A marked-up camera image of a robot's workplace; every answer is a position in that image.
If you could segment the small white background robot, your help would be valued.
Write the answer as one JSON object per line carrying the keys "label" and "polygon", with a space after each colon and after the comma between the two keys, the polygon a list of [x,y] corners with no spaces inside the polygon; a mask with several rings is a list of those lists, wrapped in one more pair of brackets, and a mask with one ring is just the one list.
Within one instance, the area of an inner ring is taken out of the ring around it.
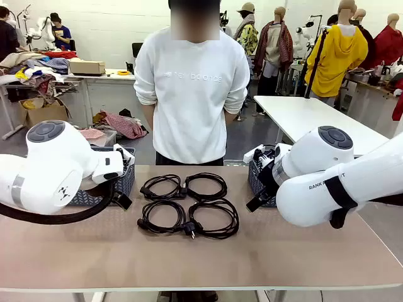
{"label": "small white background robot", "polygon": [[[317,18],[319,18],[319,25],[317,27],[315,36],[312,36],[310,34],[310,28],[315,25],[315,19],[317,19]],[[307,50],[310,50],[314,47],[315,39],[317,38],[317,36],[319,34],[321,21],[322,21],[321,14],[310,15],[302,27],[296,28],[295,32],[297,34],[297,39],[293,44],[294,52],[302,51],[304,49],[304,47],[306,47]]]}

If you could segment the blue-grey plastic woven basket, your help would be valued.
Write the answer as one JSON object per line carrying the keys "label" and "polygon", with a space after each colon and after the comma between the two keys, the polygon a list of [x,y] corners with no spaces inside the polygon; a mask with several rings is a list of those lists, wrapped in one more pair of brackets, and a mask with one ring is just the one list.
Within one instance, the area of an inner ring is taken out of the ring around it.
{"label": "blue-grey plastic woven basket", "polygon": [[[254,162],[250,162],[248,172],[248,182],[254,197],[263,188],[263,185],[260,183],[257,176],[258,176],[258,167],[255,165]],[[267,203],[262,205],[260,208],[276,208],[276,197],[270,201],[267,201]]]}
{"label": "blue-grey plastic woven basket", "polygon": [[[113,147],[96,147],[92,145],[94,151],[109,152],[113,151]],[[117,180],[115,190],[130,196],[133,184],[135,182],[135,166],[131,165],[126,174]],[[101,196],[91,196],[87,191],[78,190],[72,201],[68,204],[70,207],[92,207],[98,204],[103,198]]]}

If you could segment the figure with hat floral shirt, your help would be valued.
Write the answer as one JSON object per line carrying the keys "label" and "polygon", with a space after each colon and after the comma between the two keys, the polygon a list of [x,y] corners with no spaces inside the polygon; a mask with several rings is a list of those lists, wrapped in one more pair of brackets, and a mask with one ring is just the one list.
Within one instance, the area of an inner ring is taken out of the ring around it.
{"label": "figure with hat floral shirt", "polygon": [[241,45],[247,57],[251,57],[258,46],[258,31],[255,27],[255,7],[253,3],[245,3],[238,10],[242,21],[237,27],[233,39]]}

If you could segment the person in white sweatshirt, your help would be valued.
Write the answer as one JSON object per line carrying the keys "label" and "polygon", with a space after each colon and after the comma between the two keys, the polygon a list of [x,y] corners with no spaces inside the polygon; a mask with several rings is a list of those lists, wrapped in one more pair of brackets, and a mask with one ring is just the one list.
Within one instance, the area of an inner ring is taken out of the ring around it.
{"label": "person in white sweatshirt", "polygon": [[241,110],[250,80],[243,48],[219,25],[221,0],[167,0],[171,24],[150,34],[135,60],[141,105],[155,104],[157,165],[221,166],[224,108]]}

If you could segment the black cable round plug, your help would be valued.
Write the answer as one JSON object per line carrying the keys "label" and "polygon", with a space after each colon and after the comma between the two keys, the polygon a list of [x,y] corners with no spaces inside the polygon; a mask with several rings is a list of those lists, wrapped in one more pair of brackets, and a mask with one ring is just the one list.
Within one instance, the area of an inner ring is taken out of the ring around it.
{"label": "black cable round plug", "polygon": [[[150,214],[159,206],[172,207],[177,214],[176,223],[171,227],[159,226],[150,221]],[[137,220],[137,225],[148,232],[155,234],[168,234],[184,232],[185,235],[195,239],[196,226],[191,221],[186,221],[184,208],[175,201],[160,200],[153,201],[142,208],[142,217]]]}

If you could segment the white background work table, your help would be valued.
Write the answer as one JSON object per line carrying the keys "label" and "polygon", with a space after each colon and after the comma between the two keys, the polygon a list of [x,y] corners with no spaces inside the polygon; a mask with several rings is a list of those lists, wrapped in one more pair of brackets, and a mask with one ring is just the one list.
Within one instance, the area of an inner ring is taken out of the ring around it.
{"label": "white background work table", "polygon": [[[69,110],[69,120],[78,126],[90,126],[93,116],[101,110],[119,113],[128,109],[137,112],[137,98],[132,74],[118,75],[116,69],[106,69],[100,77],[68,75],[63,83],[50,82],[55,96],[60,98]],[[12,105],[7,96],[7,88],[30,90],[32,85],[13,85],[14,75],[0,76],[0,138],[7,140],[23,128],[18,114],[18,106]]]}

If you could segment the mannequin in yellow hoodie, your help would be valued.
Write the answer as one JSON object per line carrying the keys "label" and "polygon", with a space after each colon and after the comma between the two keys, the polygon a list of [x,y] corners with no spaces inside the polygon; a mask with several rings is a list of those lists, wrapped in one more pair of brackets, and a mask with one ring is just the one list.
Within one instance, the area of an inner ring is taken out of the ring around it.
{"label": "mannequin in yellow hoodie", "polygon": [[[355,11],[355,0],[340,1],[338,22],[328,28],[310,97],[325,103],[335,99],[347,71],[357,68],[366,59],[368,53],[366,39],[360,29],[349,22]],[[307,85],[321,42],[321,35],[307,59],[305,75]]]}

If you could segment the open cardboard floor box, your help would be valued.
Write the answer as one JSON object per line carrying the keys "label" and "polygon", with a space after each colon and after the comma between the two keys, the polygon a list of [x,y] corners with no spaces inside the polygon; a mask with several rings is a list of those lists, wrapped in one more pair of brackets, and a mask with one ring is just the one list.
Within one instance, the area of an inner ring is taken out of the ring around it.
{"label": "open cardboard floor box", "polygon": [[31,98],[19,101],[21,122],[31,128],[47,120],[68,121],[71,117],[65,104],[59,99]]}

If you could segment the mannequin in red garment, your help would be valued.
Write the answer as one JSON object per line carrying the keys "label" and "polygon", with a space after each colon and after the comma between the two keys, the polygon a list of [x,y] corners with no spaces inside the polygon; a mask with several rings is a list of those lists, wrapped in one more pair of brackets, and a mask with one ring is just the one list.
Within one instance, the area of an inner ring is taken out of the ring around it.
{"label": "mannequin in red garment", "polygon": [[388,15],[386,27],[375,37],[374,66],[392,65],[403,56],[403,34],[396,28],[397,13]]}

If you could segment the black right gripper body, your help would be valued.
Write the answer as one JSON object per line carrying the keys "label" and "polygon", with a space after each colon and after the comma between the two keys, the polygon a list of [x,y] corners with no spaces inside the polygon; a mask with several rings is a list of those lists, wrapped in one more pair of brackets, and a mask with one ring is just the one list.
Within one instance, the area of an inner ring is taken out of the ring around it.
{"label": "black right gripper body", "polygon": [[273,177],[273,167],[274,163],[270,162],[258,168],[257,178],[263,185],[262,190],[257,195],[259,201],[270,201],[276,196],[278,184]]}

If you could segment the cluttered white side table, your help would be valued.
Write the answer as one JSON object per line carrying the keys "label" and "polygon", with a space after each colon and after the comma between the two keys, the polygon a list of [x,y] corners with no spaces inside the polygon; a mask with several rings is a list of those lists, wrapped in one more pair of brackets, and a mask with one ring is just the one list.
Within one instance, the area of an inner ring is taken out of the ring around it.
{"label": "cluttered white side table", "polygon": [[350,72],[346,74],[346,89],[342,94],[351,95],[347,115],[387,138],[402,133],[403,116],[399,121],[392,119],[399,98],[380,86],[369,85],[363,78]]}

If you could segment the pink checkered cloth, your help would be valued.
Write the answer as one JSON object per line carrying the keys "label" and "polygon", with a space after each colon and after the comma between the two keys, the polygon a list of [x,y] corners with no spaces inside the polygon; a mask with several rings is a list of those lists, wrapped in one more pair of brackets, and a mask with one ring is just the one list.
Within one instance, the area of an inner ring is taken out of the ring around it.
{"label": "pink checkered cloth", "polygon": [[94,128],[79,130],[79,132],[86,140],[96,140],[106,136],[105,133]]}

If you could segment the black pole stand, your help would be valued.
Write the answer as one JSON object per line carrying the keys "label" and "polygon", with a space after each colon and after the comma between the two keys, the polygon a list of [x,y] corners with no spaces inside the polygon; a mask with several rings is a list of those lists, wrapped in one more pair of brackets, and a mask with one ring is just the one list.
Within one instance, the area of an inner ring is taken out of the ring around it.
{"label": "black pole stand", "polygon": [[322,50],[324,48],[324,42],[326,40],[327,35],[328,35],[328,29],[324,28],[323,31],[322,31],[322,35],[321,35],[321,42],[320,42],[319,48],[317,50],[317,56],[316,56],[315,61],[314,61],[314,66],[313,66],[313,69],[312,69],[312,72],[311,72],[311,75],[310,75],[308,86],[306,88],[306,92],[305,92],[305,96],[304,96],[305,99],[310,98],[310,92],[312,90],[312,85],[314,83],[315,74],[317,72],[319,61],[321,59],[321,53],[322,53]]}

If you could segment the person in black top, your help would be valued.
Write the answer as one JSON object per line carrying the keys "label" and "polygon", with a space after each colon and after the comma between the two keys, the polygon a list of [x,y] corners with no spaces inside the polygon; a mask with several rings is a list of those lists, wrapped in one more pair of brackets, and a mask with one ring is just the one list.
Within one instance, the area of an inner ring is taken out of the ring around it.
{"label": "person in black top", "polygon": [[20,47],[16,30],[7,22],[9,9],[0,6],[0,62]]}

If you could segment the flat cardboard box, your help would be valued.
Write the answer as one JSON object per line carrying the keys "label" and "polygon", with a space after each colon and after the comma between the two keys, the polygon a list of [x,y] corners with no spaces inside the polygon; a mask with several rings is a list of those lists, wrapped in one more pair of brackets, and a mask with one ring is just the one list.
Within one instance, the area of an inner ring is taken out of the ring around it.
{"label": "flat cardboard box", "polygon": [[69,68],[75,76],[102,76],[105,73],[105,63],[100,61],[71,60]]}

